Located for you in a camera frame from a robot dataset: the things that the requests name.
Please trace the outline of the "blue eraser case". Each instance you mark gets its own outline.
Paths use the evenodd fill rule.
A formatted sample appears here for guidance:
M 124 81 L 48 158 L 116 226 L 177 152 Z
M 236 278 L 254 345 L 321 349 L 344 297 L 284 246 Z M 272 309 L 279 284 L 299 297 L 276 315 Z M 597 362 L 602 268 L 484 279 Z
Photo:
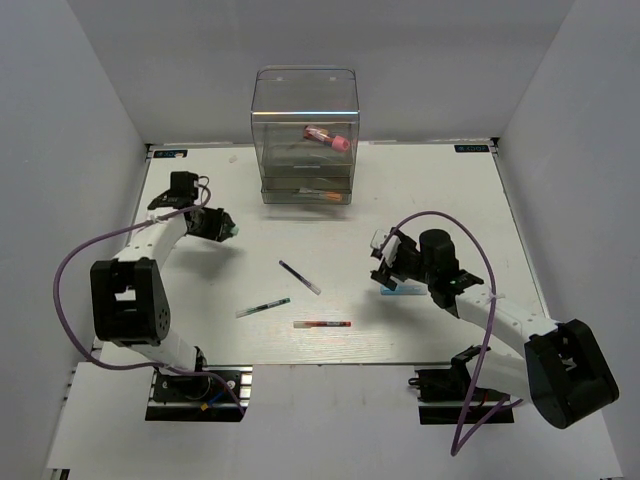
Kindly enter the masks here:
M 400 285 L 394 289 L 381 286 L 380 294 L 385 296 L 421 296 L 426 295 L 428 289 L 424 285 Z

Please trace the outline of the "clear drawer organizer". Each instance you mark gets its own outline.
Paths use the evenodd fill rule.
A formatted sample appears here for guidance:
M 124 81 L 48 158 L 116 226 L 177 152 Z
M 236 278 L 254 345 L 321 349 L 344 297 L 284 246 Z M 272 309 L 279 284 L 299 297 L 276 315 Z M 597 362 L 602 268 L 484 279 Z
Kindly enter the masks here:
M 303 137 L 314 125 L 351 142 L 344 153 Z M 354 184 L 360 110 L 355 114 L 251 112 L 251 133 L 266 204 L 348 205 Z M 339 192 L 341 202 L 298 195 L 300 188 Z

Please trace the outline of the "orange capped marker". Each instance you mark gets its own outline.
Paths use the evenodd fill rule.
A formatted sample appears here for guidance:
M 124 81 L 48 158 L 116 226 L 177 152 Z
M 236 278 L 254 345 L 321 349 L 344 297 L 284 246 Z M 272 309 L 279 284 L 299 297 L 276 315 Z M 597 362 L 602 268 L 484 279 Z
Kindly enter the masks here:
M 333 191 L 300 188 L 297 194 L 329 202 L 341 202 L 343 200 L 343 195 L 341 193 Z

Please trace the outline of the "pink glue bottle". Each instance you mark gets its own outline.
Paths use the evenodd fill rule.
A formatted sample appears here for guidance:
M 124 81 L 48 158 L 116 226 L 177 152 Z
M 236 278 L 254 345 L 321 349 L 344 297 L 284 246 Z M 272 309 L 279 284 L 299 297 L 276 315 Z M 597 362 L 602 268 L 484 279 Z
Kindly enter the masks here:
M 351 147 L 351 142 L 347 138 L 314 125 L 307 125 L 304 128 L 303 137 L 321 143 L 339 153 L 344 153 Z

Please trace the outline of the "clear organizer lid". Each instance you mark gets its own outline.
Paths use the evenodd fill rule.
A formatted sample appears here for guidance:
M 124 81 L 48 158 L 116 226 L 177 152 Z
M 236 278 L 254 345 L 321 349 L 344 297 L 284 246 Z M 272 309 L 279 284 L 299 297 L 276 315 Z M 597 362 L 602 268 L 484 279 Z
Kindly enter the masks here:
M 257 72 L 251 112 L 358 113 L 355 71 L 332 65 L 269 65 Z

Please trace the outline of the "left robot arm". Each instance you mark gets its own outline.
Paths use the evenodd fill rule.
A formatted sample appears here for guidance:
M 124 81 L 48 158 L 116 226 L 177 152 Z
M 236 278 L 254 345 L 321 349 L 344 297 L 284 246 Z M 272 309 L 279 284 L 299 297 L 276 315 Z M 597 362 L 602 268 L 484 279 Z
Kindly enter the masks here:
M 238 227 L 222 208 L 207 206 L 211 192 L 205 177 L 170 174 L 169 188 L 148 205 L 122 250 L 90 270 L 94 330 L 99 340 L 143 355 L 154 367 L 177 376 L 177 387 L 199 399 L 211 387 L 202 368 L 201 350 L 172 328 L 172 315 L 161 270 L 186 236 L 222 243 Z

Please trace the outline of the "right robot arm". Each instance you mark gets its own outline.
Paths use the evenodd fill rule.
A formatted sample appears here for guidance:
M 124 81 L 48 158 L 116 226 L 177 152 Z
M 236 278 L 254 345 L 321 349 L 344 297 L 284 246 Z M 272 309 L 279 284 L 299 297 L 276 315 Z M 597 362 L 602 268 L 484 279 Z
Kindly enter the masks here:
M 446 231 L 426 230 L 417 240 L 377 231 L 371 248 L 380 262 L 371 273 L 374 281 L 391 291 L 406 280 L 424 284 L 440 309 L 515 352 L 471 346 L 454 355 L 446 370 L 420 371 L 409 383 L 419 388 L 421 401 L 505 394 L 532 403 L 550 425 L 566 429 L 618 400 L 617 382 L 586 323 L 537 315 L 492 293 L 460 267 Z

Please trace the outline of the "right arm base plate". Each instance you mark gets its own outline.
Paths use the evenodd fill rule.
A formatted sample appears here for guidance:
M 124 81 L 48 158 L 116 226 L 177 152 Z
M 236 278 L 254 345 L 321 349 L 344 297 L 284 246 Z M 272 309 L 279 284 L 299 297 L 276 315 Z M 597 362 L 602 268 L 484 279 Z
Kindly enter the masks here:
M 469 374 L 459 374 L 453 367 L 422 368 L 408 380 L 408 387 L 418 397 L 418 413 L 421 425 L 455 425 L 459 419 L 466 393 Z M 493 408 L 504 394 L 495 390 L 476 388 L 465 424 L 479 421 Z

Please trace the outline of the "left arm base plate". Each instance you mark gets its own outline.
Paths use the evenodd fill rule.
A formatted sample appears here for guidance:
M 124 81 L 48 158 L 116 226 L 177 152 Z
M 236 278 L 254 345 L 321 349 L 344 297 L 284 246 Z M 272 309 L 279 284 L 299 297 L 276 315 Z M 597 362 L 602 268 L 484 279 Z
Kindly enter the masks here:
M 253 368 L 222 367 L 207 370 L 226 383 L 210 377 L 186 377 L 154 373 L 145 420 L 151 422 L 237 423 L 242 413 L 228 393 L 231 389 L 243 409 L 249 405 Z

